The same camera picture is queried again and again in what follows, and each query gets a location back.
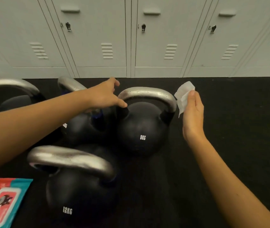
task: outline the wet wipe package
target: wet wipe package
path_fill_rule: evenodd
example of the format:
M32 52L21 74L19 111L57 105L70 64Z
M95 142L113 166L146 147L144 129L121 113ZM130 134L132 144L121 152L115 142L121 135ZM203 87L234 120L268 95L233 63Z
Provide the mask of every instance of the wet wipe package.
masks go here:
M0 178L0 227L9 228L32 179Z

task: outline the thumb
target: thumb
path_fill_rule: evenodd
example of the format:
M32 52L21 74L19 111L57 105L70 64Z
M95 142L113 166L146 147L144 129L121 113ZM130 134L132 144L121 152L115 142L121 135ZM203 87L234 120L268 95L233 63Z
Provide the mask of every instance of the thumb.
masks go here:
M188 95L188 106L195 107L195 90L191 90Z
M117 99L118 99L117 106L119 106L121 108L125 108L128 106L128 104L125 101L123 101L122 99L119 99L119 98L117 98Z

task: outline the black rubber floor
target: black rubber floor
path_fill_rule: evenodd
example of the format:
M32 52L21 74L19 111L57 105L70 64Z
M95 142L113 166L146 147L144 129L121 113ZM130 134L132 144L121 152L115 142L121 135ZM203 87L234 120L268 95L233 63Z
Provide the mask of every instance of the black rubber floor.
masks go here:
M88 88L103 80L78 79ZM205 105L207 138L236 176L270 210L270 78L119 80L121 86L116 88L116 94L133 86L162 88L174 94L190 80ZM55 79L28 81L46 98L60 94ZM0 102L19 94L19 90L3 88ZM118 207L92 227L228 227L183 140L182 119L177 113L161 151L151 158L125 160L122 173ZM67 227L50 219L45 199L47 175L27 164L26 152L2 166L0 177L34 179L12 227Z

